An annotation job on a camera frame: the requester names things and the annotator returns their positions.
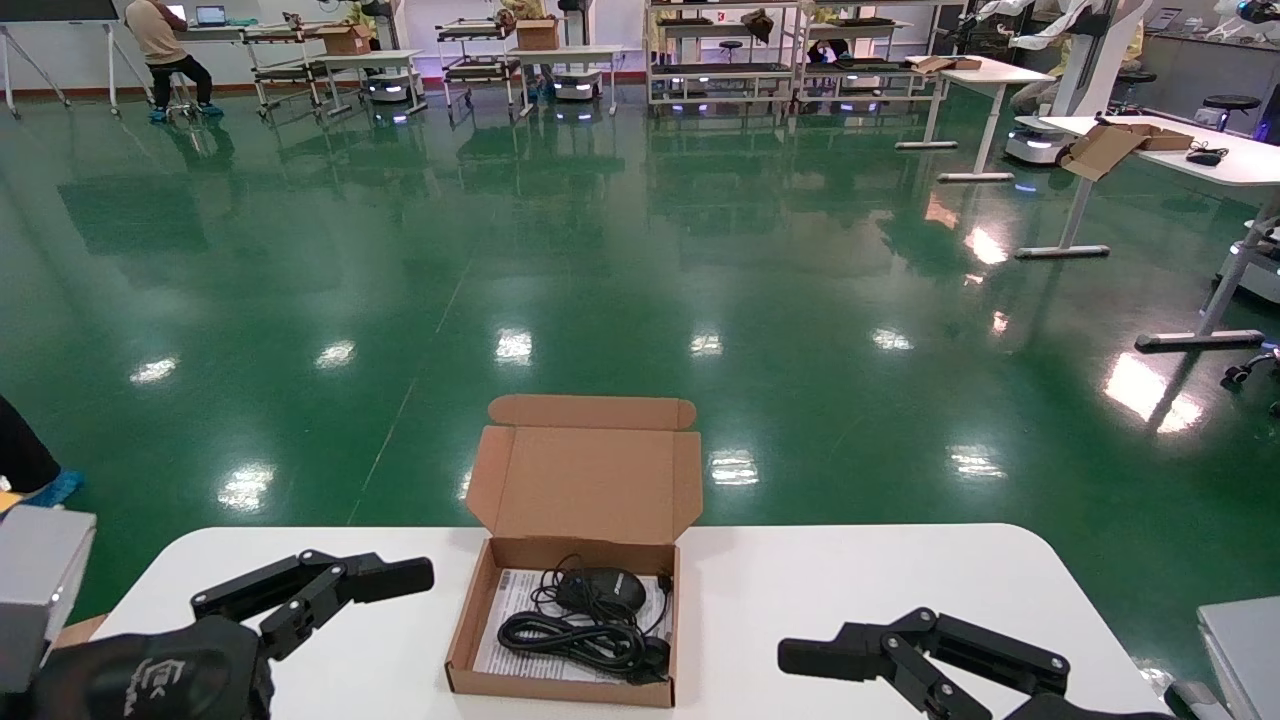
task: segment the chair wheel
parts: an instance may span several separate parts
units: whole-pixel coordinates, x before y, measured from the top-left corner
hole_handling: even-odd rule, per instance
[[[1226,369],[1226,373],[1224,373],[1222,379],[1225,379],[1229,383],[1240,384],[1244,380],[1249,379],[1249,370],[1247,368],[1231,365],[1230,368]]]

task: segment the black computer mouse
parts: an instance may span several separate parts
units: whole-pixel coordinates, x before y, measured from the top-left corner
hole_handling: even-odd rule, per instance
[[[640,578],[621,568],[585,568],[566,570],[556,588],[556,603],[570,612],[591,614],[591,610],[625,610],[640,612],[645,602]]]

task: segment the glossy floor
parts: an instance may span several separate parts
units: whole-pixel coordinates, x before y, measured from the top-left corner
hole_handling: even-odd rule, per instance
[[[703,523],[1015,523],[1140,665],[1207,678],[1196,607],[1280,593],[1280,388],[1133,340],[1193,325],[1256,199],[1126,163],[1082,229],[1110,259],[1020,263],[1071,178],[934,183],[984,97],[943,110],[960,150],[905,154],[892,105],[791,131],[626,95],[515,128],[492,96],[453,129],[0,118],[0,388],[88,477],[79,614],[196,528],[474,523],[498,395],[680,396]]]

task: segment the instruction paper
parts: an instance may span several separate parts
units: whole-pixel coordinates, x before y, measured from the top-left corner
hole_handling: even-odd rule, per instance
[[[636,623],[640,629],[648,629],[662,612],[663,593],[658,587],[655,575],[639,575],[645,589],[645,603],[640,609]],[[541,678],[548,680],[577,680],[581,683],[612,683],[623,684],[625,679],[608,675],[591,667],[579,665],[567,657],[554,655],[536,655],[531,652],[512,652],[498,644],[498,628],[516,612],[538,610],[530,594],[534,588],[543,584],[541,570],[515,570],[507,568],[498,580],[498,592],[494,593],[493,606],[489,609],[489,621],[485,624],[484,635],[480,637],[480,648],[476,652],[475,669],[481,673],[494,675],[515,675],[517,678]],[[558,606],[545,606],[547,610]],[[673,609],[668,607],[662,623],[654,628],[650,637],[658,637],[671,642],[671,625]],[[564,620],[575,625],[590,625],[591,620],[585,616],[571,616]]]

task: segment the small box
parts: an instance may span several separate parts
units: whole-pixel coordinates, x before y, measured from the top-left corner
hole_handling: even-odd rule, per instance
[[[559,50],[559,18],[540,20],[518,20],[516,23],[516,46],[521,50]]]
[[[1160,126],[1134,123],[1124,127],[1129,128],[1129,132],[1146,136],[1147,140],[1138,146],[1138,150],[1152,150],[1156,152],[1190,150],[1192,142],[1196,140],[1189,135]]]
[[[369,42],[374,33],[362,24],[323,27],[316,35],[324,40],[326,55],[367,55],[374,51]]]
[[[686,400],[508,395],[489,405],[466,505],[484,542],[444,661],[463,694],[672,707],[678,683],[680,550],[703,510],[701,437]],[[504,568],[545,570],[577,553],[584,566],[669,574],[671,661],[644,685],[481,673],[476,653]]]
[[[911,64],[913,70],[925,76],[938,70],[977,70],[979,68],[982,68],[982,59],[966,55],[929,55]]]
[[[1094,126],[1068,147],[1061,165],[1082,178],[1097,182],[1146,141],[1146,136],[1129,132],[1125,126]]]

